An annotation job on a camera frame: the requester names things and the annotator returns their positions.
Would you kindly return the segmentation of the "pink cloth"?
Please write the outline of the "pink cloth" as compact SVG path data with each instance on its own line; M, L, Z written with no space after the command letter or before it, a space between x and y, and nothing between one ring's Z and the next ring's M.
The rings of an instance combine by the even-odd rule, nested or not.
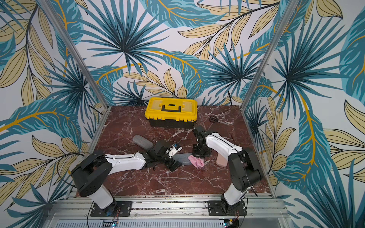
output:
M188 156L188 160L196 168L201 169L201 168L204 167L204 159L202 159L202 158L197 158L197 157L195 157L193 155L189 155Z

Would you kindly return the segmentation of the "grey-blue rectangular eyeglass case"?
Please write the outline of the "grey-blue rectangular eyeglass case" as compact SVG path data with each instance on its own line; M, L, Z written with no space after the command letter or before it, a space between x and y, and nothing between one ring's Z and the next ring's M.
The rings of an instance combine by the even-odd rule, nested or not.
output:
M175 161L178 161L182 164L182 166L186 165L192 165L191 161L189 160L189 156L192 155L191 153L185 153L185 154L175 154L173 156L173 159Z

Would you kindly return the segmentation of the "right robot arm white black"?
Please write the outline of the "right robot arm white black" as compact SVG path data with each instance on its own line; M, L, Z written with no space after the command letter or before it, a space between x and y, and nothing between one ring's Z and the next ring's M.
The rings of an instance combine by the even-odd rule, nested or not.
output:
M264 178L255 151L235 145L219 133L205 130L202 126L194 127L193 133L196 137L193 157L205 159L214 150L228 161L232 183L221 196L221 203L227 208L238 205L247 189Z

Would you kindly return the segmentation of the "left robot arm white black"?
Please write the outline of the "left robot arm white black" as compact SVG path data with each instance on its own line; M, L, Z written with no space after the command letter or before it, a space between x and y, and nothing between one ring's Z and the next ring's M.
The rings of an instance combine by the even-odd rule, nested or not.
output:
M154 168L164 164L170 171L175 171L182 166L175 160L175 154L182 150L178 143L169 143L164 140L152 143L151 141L136 136L133 142L143 149L142 152L127 155L103 154L97 151L89 155L71 172L81 197L88 197L107 213L117 209L117 203L111 192L104 186L104 181L114 173Z

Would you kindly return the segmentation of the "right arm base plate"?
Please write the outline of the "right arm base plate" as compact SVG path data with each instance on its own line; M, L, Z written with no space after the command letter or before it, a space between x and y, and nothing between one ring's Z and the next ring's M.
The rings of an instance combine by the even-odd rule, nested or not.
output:
M209 216L246 216L247 208L243 201L229 205L223 200L210 200L205 202Z

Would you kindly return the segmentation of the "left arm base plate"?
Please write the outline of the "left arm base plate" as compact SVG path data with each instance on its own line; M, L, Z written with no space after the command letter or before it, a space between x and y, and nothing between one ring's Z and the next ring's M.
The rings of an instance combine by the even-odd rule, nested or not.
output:
M105 209L101 209L95 202L91 208L91 217L129 217L132 209L131 201L115 201Z

